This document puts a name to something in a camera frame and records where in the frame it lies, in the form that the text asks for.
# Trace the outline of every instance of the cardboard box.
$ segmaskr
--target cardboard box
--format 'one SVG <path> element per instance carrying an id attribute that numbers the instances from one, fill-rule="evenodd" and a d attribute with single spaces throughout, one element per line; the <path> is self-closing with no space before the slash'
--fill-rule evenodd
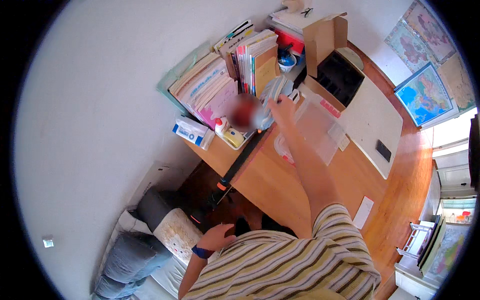
<path id="1" fill-rule="evenodd" d="M 342 18 L 342 16 L 346 15 L 346 12 L 330 15 L 303 28 L 305 59 L 307 62 L 307 77 L 304 83 L 309 89 L 321 95 L 340 112 L 345 110 L 345 106 L 315 79 L 318 77 L 317 66 L 332 51 L 347 46 L 348 22 Z"/>

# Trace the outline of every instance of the pink notebook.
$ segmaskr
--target pink notebook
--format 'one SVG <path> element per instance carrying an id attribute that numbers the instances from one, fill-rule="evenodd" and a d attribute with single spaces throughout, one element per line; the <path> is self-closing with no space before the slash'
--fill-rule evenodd
<path id="1" fill-rule="evenodd" d="M 238 95 L 237 82 L 232 79 L 198 113 L 207 125 L 214 130 L 215 119 L 226 115 L 228 101 L 236 95 Z"/>

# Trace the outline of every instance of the black phone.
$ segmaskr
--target black phone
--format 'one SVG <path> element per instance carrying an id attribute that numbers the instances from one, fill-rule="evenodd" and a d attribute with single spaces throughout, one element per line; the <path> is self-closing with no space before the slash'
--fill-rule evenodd
<path id="1" fill-rule="evenodd" d="M 388 150 L 387 146 L 385 146 L 382 141 L 377 140 L 377 146 L 375 149 L 380 153 L 388 162 L 390 162 L 390 157 L 392 156 L 392 152 Z"/>

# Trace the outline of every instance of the hand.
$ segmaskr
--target hand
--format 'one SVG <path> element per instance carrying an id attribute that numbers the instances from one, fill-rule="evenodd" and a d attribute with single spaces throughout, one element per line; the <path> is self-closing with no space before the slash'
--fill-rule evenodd
<path id="1" fill-rule="evenodd" d="M 272 99 L 268 100 L 267 107 L 272 111 L 272 116 L 280 129 L 291 128 L 295 126 L 295 104 L 285 95 L 278 97 L 278 103 Z"/>
<path id="2" fill-rule="evenodd" d="M 198 241 L 197 247 L 211 251 L 222 250 L 223 247 L 237 239 L 234 235 L 225 237 L 225 233 L 234 226 L 234 224 L 218 224 L 210 228 Z"/>

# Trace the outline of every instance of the person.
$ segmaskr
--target person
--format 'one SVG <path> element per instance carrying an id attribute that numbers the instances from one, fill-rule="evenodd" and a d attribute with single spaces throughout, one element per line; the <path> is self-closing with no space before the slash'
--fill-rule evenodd
<path id="1" fill-rule="evenodd" d="M 371 299 L 380 273 L 327 166 L 295 127 L 295 105 L 281 95 L 268 107 L 307 194 L 312 238 L 298 239 L 285 230 L 225 237 L 234 225 L 217 225 L 194 247 L 179 299 Z M 207 264 L 214 251 L 221 251 L 220 257 Z"/>

